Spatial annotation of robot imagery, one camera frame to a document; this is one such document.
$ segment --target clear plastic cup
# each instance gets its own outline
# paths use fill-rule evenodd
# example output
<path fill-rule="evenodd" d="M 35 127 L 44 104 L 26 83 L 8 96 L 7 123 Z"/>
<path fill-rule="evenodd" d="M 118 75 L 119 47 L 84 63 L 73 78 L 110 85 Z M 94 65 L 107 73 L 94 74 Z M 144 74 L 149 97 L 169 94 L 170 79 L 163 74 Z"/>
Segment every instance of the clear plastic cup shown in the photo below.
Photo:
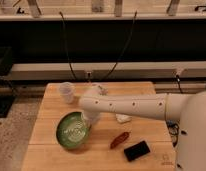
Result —
<path fill-rule="evenodd" d="M 58 91 L 66 103 L 72 103 L 74 100 L 74 85 L 70 82 L 63 82 L 59 85 Z"/>

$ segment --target floor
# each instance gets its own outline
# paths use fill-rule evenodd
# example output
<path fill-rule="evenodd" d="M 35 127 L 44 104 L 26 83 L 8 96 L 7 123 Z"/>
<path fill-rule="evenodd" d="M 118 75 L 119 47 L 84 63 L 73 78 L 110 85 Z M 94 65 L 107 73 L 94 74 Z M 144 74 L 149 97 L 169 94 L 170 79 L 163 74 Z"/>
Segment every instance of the floor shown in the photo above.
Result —
<path fill-rule="evenodd" d="M 19 89 L 7 118 L 0 118 L 0 171 L 21 170 L 44 93 L 44 87 Z"/>

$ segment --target electrical outlet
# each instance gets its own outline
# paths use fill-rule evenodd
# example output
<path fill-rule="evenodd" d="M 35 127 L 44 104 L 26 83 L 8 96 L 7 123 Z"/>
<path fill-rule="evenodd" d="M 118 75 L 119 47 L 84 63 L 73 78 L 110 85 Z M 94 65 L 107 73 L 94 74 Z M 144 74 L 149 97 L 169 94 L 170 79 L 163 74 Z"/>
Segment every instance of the electrical outlet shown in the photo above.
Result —
<path fill-rule="evenodd" d="M 90 81 L 91 79 L 93 79 L 93 71 L 85 71 L 85 79 L 87 79 L 88 81 Z"/>

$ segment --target green bowl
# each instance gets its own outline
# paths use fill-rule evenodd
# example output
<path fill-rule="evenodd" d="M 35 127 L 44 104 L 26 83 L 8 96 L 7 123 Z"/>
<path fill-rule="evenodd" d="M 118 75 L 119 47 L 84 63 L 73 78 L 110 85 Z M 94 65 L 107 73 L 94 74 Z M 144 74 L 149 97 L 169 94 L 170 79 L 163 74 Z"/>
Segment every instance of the green bowl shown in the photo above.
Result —
<path fill-rule="evenodd" d="M 76 149 L 89 135 L 89 127 L 83 122 L 81 112 L 72 112 L 61 119 L 57 126 L 56 137 L 60 145 Z"/>

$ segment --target black cable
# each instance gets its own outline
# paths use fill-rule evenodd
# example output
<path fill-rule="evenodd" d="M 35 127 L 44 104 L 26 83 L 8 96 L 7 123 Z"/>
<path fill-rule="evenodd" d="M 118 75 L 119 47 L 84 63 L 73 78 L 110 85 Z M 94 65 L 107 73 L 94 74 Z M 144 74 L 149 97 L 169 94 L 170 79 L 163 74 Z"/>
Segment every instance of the black cable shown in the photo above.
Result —
<path fill-rule="evenodd" d="M 177 81 L 177 84 L 178 84 L 178 88 L 179 88 L 180 93 L 183 94 L 183 91 L 182 91 L 182 88 L 181 88 L 181 82 L 180 82 L 180 77 L 179 77 L 179 75 L 176 75 L 176 81 Z"/>
<path fill-rule="evenodd" d="M 1 79 L 0 78 L 0 82 L 3 83 L 3 84 L 7 84 L 8 85 L 8 87 L 10 88 L 13 96 L 16 97 L 16 96 L 19 95 L 19 92 L 18 92 L 17 88 L 14 86 L 14 84 L 10 80 L 6 80 L 6 79 Z"/>
<path fill-rule="evenodd" d="M 19 4 L 21 2 L 21 0 L 18 0 L 18 1 L 16 1 L 13 5 L 12 5 L 12 7 L 15 7 L 17 4 Z"/>
<path fill-rule="evenodd" d="M 73 68 L 72 68 L 71 59 L 70 59 L 70 57 L 69 57 L 65 19 L 64 19 L 63 13 L 62 13 L 61 11 L 59 12 L 59 14 L 61 15 L 62 21 L 63 21 L 63 37 L 64 37 L 65 53 L 66 53 L 66 56 L 67 56 L 67 59 L 68 59 L 68 64 L 69 64 L 69 67 L 70 67 L 70 69 L 71 69 L 71 73 L 72 73 L 74 79 L 75 79 L 75 80 L 78 80 L 77 77 L 76 77 L 76 74 L 74 73 L 74 70 L 73 70 Z"/>
<path fill-rule="evenodd" d="M 171 137 L 175 137 L 175 141 L 173 141 L 173 146 L 175 147 L 178 143 L 178 135 L 179 135 L 179 125 L 177 123 L 168 123 L 167 122 L 167 126 L 168 126 L 168 130 L 169 130 L 169 134 L 171 135 Z"/>
<path fill-rule="evenodd" d="M 136 21 L 136 17 L 137 17 L 137 11 L 134 13 L 134 18 L 133 18 L 133 22 L 132 22 L 132 26 L 131 26 L 131 29 L 130 29 L 130 32 L 129 32 L 129 35 L 128 35 L 128 39 L 119 55 L 119 57 L 117 58 L 116 60 L 116 63 L 114 64 L 113 68 L 100 80 L 105 80 L 109 77 L 109 75 L 112 74 L 112 72 L 115 70 L 115 68 L 117 67 L 119 61 L 121 60 L 121 58 L 123 57 L 123 55 L 125 54 L 125 51 L 126 49 L 128 48 L 130 42 L 131 42 L 131 38 L 132 38 L 132 35 L 133 35 L 133 30 L 134 30 L 134 24 L 135 24 L 135 21 Z"/>

